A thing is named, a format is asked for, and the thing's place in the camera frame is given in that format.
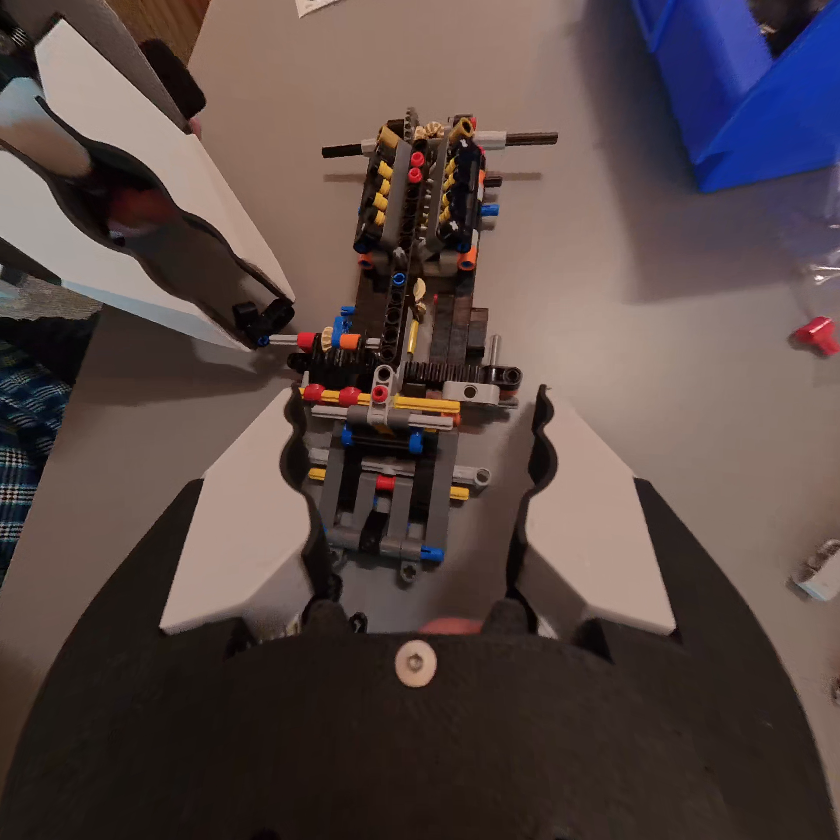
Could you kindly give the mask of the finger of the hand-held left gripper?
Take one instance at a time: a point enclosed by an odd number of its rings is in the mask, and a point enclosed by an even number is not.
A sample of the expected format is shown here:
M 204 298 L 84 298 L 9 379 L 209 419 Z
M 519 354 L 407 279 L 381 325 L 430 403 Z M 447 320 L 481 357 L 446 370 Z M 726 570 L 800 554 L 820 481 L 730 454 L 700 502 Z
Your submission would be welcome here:
M 32 77 L 2 85 L 2 243 L 61 286 L 193 339 L 252 351 L 233 307 L 253 280 L 124 155 L 90 145 Z
M 292 310 L 294 293 L 268 244 L 187 125 L 126 27 L 104 2 L 33 2 L 43 110 L 86 149 L 128 201 L 151 194 L 160 222 L 112 231 L 149 278 L 100 295 L 141 310 Z

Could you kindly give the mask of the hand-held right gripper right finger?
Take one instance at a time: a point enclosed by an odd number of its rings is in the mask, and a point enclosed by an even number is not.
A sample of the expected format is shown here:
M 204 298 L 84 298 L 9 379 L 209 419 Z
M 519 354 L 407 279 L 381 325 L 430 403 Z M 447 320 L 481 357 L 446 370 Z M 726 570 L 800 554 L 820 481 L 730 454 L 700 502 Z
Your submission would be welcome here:
M 507 556 L 507 594 L 551 637 L 604 620 L 662 637 L 676 619 L 633 471 L 541 385 L 528 475 Z

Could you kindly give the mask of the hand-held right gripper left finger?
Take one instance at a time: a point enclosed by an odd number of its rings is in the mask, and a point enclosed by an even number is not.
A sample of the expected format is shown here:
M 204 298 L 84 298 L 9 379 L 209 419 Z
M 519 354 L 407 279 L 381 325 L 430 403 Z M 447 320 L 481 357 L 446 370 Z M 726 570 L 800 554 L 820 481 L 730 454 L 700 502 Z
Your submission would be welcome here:
M 319 510 L 304 489 L 306 414 L 283 390 L 203 477 L 160 629 L 239 619 L 252 638 L 286 635 L 311 601 L 336 595 Z

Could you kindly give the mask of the black lego connector piece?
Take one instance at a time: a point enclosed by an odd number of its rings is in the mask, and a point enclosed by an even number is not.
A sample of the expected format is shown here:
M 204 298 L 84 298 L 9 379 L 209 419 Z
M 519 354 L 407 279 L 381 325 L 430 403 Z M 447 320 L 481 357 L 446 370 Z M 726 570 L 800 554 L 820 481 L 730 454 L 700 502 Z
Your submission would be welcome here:
M 232 307 L 234 323 L 242 333 L 278 333 L 295 315 L 293 303 L 285 298 L 276 298 L 263 310 L 256 303 L 244 301 Z

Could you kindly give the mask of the lego vehicle chassis assembly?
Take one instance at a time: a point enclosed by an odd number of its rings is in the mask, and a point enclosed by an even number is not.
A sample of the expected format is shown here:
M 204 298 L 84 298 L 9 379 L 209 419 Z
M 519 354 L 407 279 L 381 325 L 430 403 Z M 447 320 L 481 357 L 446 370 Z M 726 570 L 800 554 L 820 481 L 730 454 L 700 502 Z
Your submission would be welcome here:
M 489 486 L 488 468 L 457 463 L 463 414 L 517 408 L 522 372 L 499 362 L 474 303 L 503 180 L 487 158 L 558 139 L 481 130 L 470 112 L 423 122 L 409 108 L 370 139 L 322 147 L 325 160 L 366 160 L 358 286 L 328 326 L 282 342 L 311 419 L 331 425 L 310 444 L 308 479 L 335 569 L 383 564 L 408 588 L 445 561 L 452 508 Z

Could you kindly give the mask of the light grey lego beam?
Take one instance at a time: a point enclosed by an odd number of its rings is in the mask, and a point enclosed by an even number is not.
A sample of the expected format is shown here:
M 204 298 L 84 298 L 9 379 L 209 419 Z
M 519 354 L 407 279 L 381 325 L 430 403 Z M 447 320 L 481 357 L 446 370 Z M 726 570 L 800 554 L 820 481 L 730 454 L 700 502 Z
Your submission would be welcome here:
M 839 595 L 839 539 L 825 541 L 793 576 L 794 586 L 818 602 Z

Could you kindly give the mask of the red lego bush piece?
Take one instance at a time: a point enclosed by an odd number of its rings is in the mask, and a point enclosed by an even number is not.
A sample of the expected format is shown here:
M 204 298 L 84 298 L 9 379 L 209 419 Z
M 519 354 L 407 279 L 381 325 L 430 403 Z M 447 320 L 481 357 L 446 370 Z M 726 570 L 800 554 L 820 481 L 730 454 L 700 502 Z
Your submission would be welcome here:
M 797 348 L 808 349 L 824 359 L 839 355 L 838 326 L 832 318 L 813 318 L 793 331 L 791 341 Z

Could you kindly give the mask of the plaid shirt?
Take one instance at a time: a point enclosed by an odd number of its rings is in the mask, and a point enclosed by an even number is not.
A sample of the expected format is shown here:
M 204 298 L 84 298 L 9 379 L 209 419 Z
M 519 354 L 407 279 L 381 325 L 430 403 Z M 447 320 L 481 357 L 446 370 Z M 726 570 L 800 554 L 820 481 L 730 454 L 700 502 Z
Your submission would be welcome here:
M 98 319 L 1 318 L 2 581 Z

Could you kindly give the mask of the clear plastic bag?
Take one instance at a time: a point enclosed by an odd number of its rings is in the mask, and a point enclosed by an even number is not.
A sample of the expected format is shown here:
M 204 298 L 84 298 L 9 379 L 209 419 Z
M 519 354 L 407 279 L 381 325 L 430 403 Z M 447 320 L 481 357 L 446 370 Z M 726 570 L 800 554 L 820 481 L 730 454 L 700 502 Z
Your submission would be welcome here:
M 799 216 L 791 234 L 797 298 L 811 317 L 835 317 L 839 306 L 839 228 L 837 220 Z

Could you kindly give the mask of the blue plastic storage bin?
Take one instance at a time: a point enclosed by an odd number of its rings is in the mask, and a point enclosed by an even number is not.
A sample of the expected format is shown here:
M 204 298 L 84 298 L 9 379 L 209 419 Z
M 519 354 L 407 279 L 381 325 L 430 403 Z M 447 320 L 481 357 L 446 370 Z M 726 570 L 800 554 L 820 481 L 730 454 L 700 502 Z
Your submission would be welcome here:
M 838 2 L 778 56 L 747 2 L 629 4 L 702 192 L 838 162 Z

